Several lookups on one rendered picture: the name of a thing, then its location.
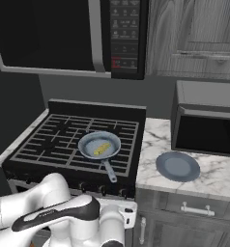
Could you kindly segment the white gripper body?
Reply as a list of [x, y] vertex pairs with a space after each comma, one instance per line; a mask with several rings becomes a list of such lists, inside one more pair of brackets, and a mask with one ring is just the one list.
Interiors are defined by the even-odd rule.
[[122, 200], [97, 198], [100, 203], [100, 224], [102, 229], [114, 228], [119, 224], [124, 230], [135, 225], [137, 203]]

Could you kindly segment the yellow butter stick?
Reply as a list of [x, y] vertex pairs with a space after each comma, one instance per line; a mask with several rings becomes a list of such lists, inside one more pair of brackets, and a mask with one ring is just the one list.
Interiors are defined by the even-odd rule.
[[109, 143], [103, 143], [102, 145], [100, 145], [94, 150], [94, 156], [103, 154], [109, 147], [110, 147]]

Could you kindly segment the grey frying pan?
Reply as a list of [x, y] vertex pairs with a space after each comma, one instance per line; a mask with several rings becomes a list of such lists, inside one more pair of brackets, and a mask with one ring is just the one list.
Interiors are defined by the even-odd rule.
[[[110, 147], [103, 154], [94, 156], [94, 150], [103, 143], [109, 143]], [[79, 140], [78, 149], [84, 157], [98, 160], [105, 167], [110, 181], [112, 183], [117, 182], [117, 177], [109, 162], [109, 159], [121, 149], [121, 140], [117, 135], [107, 131], [88, 133]]]

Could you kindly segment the grey wood base cupboard door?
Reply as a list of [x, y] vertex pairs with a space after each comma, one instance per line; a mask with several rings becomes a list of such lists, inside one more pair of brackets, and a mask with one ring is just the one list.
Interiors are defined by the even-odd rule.
[[[141, 245], [142, 217], [147, 223], [145, 241]], [[230, 222], [164, 210], [139, 211], [133, 247], [230, 247]]]

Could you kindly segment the grey-blue round plate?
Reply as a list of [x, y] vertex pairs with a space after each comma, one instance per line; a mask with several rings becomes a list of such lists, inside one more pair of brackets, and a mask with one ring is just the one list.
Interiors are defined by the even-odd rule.
[[156, 160], [156, 167], [162, 176], [178, 182], [193, 181], [200, 175], [200, 166], [197, 161], [178, 151], [161, 154]]

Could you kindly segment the grey wood drawer front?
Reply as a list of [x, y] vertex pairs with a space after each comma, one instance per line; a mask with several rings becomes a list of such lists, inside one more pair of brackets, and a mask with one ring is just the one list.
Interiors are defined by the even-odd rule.
[[[205, 216], [195, 213], [187, 213], [180, 210], [183, 202], [187, 202], [189, 207], [195, 207], [204, 209], [205, 206], [210, 206], [211, 210], [216, 213], [215, 216]], [[188, 195], [172, 194], [168, 195], [167, 204], [165, 207], [168, 211], [174, 211], [177, 213], [186, 213], [189, 215], [210, 217], [215, 219], [230, 220], [230, 202], [214, 200], [208, 198], [194, 197]]]

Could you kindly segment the black gas range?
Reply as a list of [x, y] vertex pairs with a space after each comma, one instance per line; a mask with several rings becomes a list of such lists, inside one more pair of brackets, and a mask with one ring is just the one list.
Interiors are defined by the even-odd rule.
[[[46, 115], [2, 162], [7, 182], [14, 193], [24, 192], [46, 175], [59, 173], [74, 196], [87, 193], [132, 200], [145, 121], [144, 106], [52, 99]], [[79, 140], [94, 131], [108, 131], [121, 140], [120, 151], [109, 159], [116, 183], [110, 181], [102, 164], [84, 157], [78, 149]], [[80, 182], [87, 184], [85, 192], [80, 190]], [[105, 196], [99, 191], [102, 185]], [[120, 189], [127, 189], [126, 197], [119, 195]]]

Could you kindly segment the grey countertop toaster oven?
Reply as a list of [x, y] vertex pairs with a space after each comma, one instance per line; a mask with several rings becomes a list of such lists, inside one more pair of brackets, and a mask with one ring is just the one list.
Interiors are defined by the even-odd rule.
[[230, 156], [230, 83], [177, 81], [171, 148]]

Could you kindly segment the black overhead microwave oven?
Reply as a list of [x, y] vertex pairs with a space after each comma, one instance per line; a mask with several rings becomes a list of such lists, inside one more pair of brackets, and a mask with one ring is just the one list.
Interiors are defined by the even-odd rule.
[[102, 59], [92, 59], [88, 0], [0, 0], [0, 69], [142, 80], [149, 0], [100, 0]]

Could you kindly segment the grey wood wall cupboard door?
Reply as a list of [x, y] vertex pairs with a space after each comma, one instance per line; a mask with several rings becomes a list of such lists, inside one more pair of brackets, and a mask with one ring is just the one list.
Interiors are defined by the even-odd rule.
[[230, 62], [178, 51], [230, 52], [230, 0], [150, 0], [146, 66], [148, 75], [230, 80]]

